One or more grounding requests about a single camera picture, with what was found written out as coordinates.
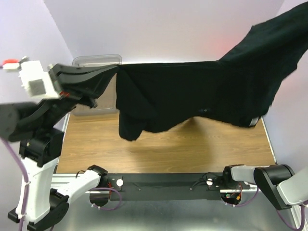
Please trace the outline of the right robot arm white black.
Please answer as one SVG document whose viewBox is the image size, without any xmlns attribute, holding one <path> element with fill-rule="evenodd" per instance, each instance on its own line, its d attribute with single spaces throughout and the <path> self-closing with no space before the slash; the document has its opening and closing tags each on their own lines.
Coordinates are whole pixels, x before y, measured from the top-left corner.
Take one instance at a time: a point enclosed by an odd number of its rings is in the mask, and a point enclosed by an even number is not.
<svg viewBox="0 0 308 231">
<path fill-rule="evenodd" d="M 257 186 L 277 210 L 308 201 L 308 168 L 295 173 L 288 165 L 247 166 L 224 168 L 222 185 L 228 189 L 239 182 Z"/>
</svg>

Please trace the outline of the black t-shirt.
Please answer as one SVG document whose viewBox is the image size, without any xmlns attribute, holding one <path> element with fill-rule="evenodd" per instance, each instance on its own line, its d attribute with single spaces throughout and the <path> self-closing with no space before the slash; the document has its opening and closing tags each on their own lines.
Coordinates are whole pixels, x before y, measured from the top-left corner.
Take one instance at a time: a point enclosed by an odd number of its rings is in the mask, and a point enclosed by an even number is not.
<svg viewBox="0 0 308 231">
<path fill-rule="evenodd" d="M 192 118 L 254 127 L 308 49 L 308 4 L 250 28 L 215 61 L 122 64 L 116 73 L 119 136 L 135 141 Z"/>
</svg>

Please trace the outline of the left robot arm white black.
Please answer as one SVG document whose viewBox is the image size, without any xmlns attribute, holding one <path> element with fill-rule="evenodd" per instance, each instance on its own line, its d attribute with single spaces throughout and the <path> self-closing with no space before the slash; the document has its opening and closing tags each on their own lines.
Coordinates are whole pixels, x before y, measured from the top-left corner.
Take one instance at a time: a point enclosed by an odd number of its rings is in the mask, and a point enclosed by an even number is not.
<svg viewBox="0 0 308 231">
<path fill-rule="evenodd" d="M 18 206 L 8 218 L 27 223 L 29 231 L 52 230 L 68 212 L 72 202 L 87 191 L 114 188 L 105 169 L 93 165 L 68 184 L 51 186 L 54 169 L 62 151 L 64 132 L 55 128 L 76 105 L 94 108 L 117 73 L 115 64 L 97 67 L 73 67 L 61 64 L 44 71 L 39 61 L 9 59 L 4 71 L 18 72 L 22 86 L 39 103 L 8 103 L 0 106 L 0 138 L 8 150 L 12 142 L 20 144 L 12 153 L 23 177 Z"/>
</svg>

